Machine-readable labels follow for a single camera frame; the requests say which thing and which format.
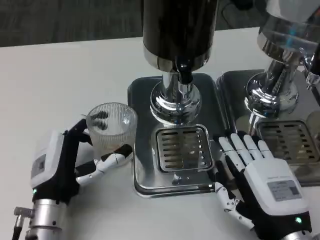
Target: stainless steel drip tray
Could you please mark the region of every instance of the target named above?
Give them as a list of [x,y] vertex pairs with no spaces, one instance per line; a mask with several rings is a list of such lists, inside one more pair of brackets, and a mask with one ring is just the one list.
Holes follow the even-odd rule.
[[133,161],[134,187],[143,197],[206,193],[214,190],[209,138],[223,135],[217,88],[206,74],[194,74],[202,106],[193,122],[183,127],[165,126],[150,111],[150,94],[162,77],[144,77],[128,88],[128,104],[138,124]]
[[[228,128],[231,132],[250,128],[251,113],[244,104],[248,80],[262,70],[229,71],[218,80],[217,86]],[[319,141],[320,107],[307,90],[303,74],[296,72],[298,104],[292,112],[279,119],[263,118],[257,123],[257,134],[263,138],[274,156],[287,160],[302,186],[320,185]]]

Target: ribbed glass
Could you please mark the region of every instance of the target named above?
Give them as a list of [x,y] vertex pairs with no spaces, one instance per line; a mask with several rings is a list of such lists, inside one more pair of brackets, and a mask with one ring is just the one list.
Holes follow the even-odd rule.
[[137,120],[132,108],[118,102],[104,103],[92,109],[86,124],[97,157],[112,153],[125,144],[134,148]]

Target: gray carpet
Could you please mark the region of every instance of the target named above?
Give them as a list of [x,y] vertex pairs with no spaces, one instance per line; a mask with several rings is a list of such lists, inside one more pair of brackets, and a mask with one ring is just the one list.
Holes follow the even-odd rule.
[[[256,8],[239,11],[221,0],[216,29],[261,20]],[[140,0],[0,0],[0,47],[141,36]]]

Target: black cylinder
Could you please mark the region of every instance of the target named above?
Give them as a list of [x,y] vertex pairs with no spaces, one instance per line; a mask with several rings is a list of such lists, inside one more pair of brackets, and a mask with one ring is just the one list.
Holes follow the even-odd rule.
[[153,55],[192,62],[210,51],[218,0],[142,0],[141,7],[143,43]]

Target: robotic finger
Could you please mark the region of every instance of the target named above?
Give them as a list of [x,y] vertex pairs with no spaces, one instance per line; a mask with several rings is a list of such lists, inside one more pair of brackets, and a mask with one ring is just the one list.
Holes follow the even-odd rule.
[[255,225],[252,223],[252,221],[240,214],[237,210],[237,206],[239,204],[244,204],[242,201],[237,199],[235,196],[230,199],[230,192],[219,182],[215,182],[215,193],[226,213],[228,213],[232,218],[239,221],[248,229],[251,230],[254,228]]

